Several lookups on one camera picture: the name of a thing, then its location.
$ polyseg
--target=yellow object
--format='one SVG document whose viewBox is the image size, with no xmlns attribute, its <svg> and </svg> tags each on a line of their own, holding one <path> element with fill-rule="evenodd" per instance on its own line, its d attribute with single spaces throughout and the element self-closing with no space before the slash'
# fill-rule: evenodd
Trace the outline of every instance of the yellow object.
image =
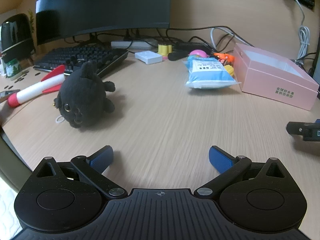
<svg viewBox="0 0 320 240">
<path fill-rule="evenodd" d="M 158 54 L 163 57 L 167 57 L 169 53 L 172 52 L 172 45 L 158 45 Z"/>
<path fill-rule="evenodd" d="M 228 71 L 230 76 L 233 76 L 235 74 L 235 71 L 231 65 L 225 65 L 224 68 Z"/>
</svg>

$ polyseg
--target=black monitor screen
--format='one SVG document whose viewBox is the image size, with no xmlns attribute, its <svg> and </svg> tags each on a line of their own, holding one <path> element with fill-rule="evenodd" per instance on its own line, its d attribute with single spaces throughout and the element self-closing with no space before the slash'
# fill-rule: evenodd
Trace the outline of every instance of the black monitor screen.
<svg viewBox="0 0 320 240">
<path fill-rule="evenodd" d="M 170 0 L 37 0 L 37 42 L 127 28 L 168 28 Z"/>
</svg>

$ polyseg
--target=black plush toy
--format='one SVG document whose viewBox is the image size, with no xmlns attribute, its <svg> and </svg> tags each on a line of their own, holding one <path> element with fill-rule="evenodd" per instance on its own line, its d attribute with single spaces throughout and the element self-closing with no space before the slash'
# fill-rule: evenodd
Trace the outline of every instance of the black plush toy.
<svg viewBox="0 0 320 240">
<path fill-rule="evenodd" d="M 83 63 L 62 83 L 53 105 L 74 128 L 96 123 L 103 112 L 112 113 L 114 104 L 106 97 L 105 91 L 114 92 L 115 84 L 102 82 L 96 74 L 97 63 Z"/>
</svg>

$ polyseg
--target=toy rocket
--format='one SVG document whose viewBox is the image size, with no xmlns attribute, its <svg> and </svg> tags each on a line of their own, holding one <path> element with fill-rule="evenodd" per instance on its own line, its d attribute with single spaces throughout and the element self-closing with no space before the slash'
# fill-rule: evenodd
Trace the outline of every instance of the toy rocket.
<svg viewBox="0 0 320 240">
<path fill-rule="evenodd" d="M 59 91 L 61 84 L 65 80 L 64 71 L 64 65 L 60 65 L 43 77 L 40 82 L 10 95 L 8 105 L 10 107 L 17 107 L 41 94 Z"/>
</svg>

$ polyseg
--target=metal screw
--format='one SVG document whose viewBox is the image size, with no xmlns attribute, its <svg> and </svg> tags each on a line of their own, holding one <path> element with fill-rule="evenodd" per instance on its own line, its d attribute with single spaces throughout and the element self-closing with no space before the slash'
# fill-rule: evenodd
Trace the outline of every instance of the metal screw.
<svg viewBox="0 0 320 240">
<path fill-rule="evenodd" d="M 198 188 L 197 192 L 199 195 L 208 196 L 208 195 L 212 194 L 212 189 L 207 188 L 207 187 L 201 187 L 201 188 Z"/>
<path fill-rule="evenodd" d="M 112 196 L 120 196 L 124 193 L 124 189 L 123 188 L 112 188 L 111 190 L 109 190 L 109 194 Z"/>
</svg>

